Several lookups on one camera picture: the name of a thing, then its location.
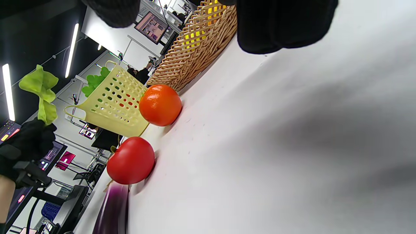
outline fluorescent light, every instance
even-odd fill
[[[7,108],[9,110],[9,119],[14,121],[15,109],[13,107],[12,83],[10,81],[10,69],[9,69],[8,64],[3,66],[3,80],[4,80],[4,90],[6,93]]]
[[[67,72],[65,73],[65,78],[69,76],[69,70],[71,68],[72,56],[74,55],[75,40],[77,39],[79,24],[75,25],[74,34],[72,35],[71,49],[69,50]]]

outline gloved hand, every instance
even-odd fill
[[[13,166],[18,161],[38,161],[52,148],[56,126],[45,126],[42,120],[24,123],[20,131],[0,145],[0,174],[16,181],[18,172]]]

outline red tomato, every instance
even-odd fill
[[[154,163],[155,153],[149,142],[130,137],[108,161],[107,172],[119,184],[135,184],[149,176]]]

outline white tablecloth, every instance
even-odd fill
[[[129,233],[416,233],[415,25],[414,0],[348,0],[314,45],[248,55],[233,40],[178,121],[145,132],[158,158]]]

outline eggplant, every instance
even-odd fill
[[[127,234],[129,186],[110,183],[92,234]]]

